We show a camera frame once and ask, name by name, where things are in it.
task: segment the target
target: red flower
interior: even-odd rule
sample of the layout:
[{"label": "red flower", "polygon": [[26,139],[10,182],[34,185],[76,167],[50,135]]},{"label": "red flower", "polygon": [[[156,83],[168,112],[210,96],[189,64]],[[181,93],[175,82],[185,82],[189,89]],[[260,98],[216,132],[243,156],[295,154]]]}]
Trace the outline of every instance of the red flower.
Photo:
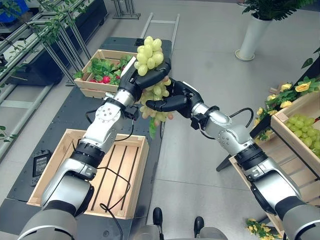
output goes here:
[{"label": "red flower", "polygon": [[109,76],[104,76],[101,82],[104,83],[104,84],[110,83],[110,77]]}]

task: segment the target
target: green foliage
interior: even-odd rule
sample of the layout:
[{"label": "green foliage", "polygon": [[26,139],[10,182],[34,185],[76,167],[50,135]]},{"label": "green foliage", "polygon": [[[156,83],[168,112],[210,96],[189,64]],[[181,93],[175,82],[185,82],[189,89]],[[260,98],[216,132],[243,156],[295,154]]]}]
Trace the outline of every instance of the green foliage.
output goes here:
[{"label": "green foliage", "polygon": [[246,0],[248,4],[242,13],[254,11],[254,16],[261,20],[286,19],[297,9],[314,3],[316,0]]}]

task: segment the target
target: dark gray table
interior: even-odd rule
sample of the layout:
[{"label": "dark gray table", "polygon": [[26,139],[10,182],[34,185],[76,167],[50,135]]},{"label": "dark gray table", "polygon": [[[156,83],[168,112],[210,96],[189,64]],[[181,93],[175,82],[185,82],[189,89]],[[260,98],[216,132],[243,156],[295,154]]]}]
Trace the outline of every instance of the dark gray table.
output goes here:
[{"label": "dark gray table", "polygon": [[[135,52],[137,49],[135,45],[139,42],[141,41],[139,39],[137,41],[136,38],[110,37],[100,48]],[[163,53],[171,57],[171,42],[168,40],[163,41]],[[77,87],[74,87],[33,152],[43,149],[53,152],[66,129],[87,129],[89,122],[85,118],[85,113],[99,107],[101,102],[101,99],[85,97]],[[131,121],[128,120],[119,133],[129,134],[130,132]],[[149,153],[134,218],[119,220],[125,240],[131,239],[137,229],[146,224],[162,141],[160,128],[157,129],[156,137],[150,138],[149,119],[139,118],[135,122],[133,134],[146,136]],[[34,190],[34,187],[30,186],[32,171],[33,159],[30,157],[0,207],[0,231],[19,235],[27,221],[40,210],[39,207],[26,204]],[[77,222],[78,240],[116,240],[120,238],[119,230],[112,218],[84,214],[77,218]]]}]

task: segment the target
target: empty wooden crate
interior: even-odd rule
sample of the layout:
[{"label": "empty wooden crate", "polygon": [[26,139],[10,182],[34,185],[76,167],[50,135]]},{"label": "empty wooden crate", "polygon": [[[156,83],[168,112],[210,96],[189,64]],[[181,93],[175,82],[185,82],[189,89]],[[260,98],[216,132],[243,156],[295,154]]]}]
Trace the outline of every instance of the empty wooden crate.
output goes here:
[{"label": "empty wooden crate", "polygon": [[[47,184],[61,163],[70,157],[74,150],[73,146],[76,146],[84,133],[84,130],[67,129],[65,131],[27,204],[40,206],[41,196]],[[127,136],[118,134],[116,139],[123,139]],[[99,168],[107,167],[130,182],[131,187],[126,196],[112,208],[112,213],[118,219],[134,217],[148,151],[149,145],[146,137],[132,135],[126,140],[115,141],[99,165]],[[110,170],[98,169],[91,184],[94,186],[94,194],[85,214],[111,217],[100,207],[100,203],[110,208],[118,202],[127,191],[127,182]]]},{"label": "empty wooden crate", "polygon": [[[120,62],[121,58],[127,55],[136,56],[137,53],[98,49],[91,59],[93,58],[108,59],[111,63],[116,65]],[[89,61],[82,69],[82,72],[84,73],[82,79],[76,78],[74,80],[75,84],[80,88],[81,92],[86,97],[94,97],[94,98],[104,98],[106,95],[106,92],[116,93],[118,89],[117,85],[90,82],[90,80],[93,78],[93,74],[87,72],[90,66],[91,66],[91,61]]]}]

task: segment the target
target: white plant pot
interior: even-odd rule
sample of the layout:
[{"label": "white plant pot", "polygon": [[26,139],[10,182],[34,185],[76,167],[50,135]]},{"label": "white plant pot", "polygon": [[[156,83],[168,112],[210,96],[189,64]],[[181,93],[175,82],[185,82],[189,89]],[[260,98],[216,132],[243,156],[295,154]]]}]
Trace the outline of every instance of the white plant pot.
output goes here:
[{"label": "white plant pot", "polygon": [[252,16],[240,49],[235,51],[235,56],[241,61],[250,61],[255,58],[255,51],[262,36],[272,20],[260,20]]}]

